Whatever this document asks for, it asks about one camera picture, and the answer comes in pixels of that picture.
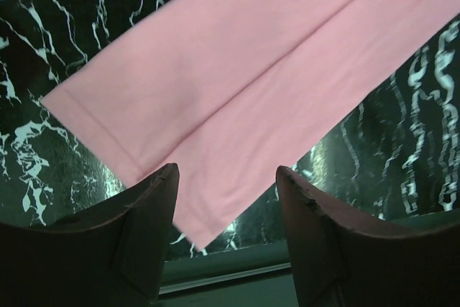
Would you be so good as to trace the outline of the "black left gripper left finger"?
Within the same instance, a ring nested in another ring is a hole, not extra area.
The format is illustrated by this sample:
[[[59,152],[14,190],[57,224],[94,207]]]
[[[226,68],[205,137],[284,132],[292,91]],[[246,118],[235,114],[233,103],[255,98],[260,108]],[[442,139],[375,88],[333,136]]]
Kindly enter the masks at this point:
[[[178,194],[169,163],[49,226],[1,225],[3,306],[152,306]]]

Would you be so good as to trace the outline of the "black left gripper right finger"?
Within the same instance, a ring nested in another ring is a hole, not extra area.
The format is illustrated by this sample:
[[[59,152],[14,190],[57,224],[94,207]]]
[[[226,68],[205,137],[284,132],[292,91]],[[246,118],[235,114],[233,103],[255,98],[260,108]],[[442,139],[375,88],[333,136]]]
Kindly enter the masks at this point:
[[[459,222],[378,219],[280,166],[276,185],[300,306],[457,306]]]

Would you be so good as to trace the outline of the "pink t shirt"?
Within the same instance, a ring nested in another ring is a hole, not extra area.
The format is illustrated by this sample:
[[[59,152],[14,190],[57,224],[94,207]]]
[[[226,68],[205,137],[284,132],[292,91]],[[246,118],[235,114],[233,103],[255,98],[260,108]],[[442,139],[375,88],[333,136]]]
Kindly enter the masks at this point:
[[[459,13],[459,0],[171,0],[42,105],[126,186],[180,169],[203,249]]]

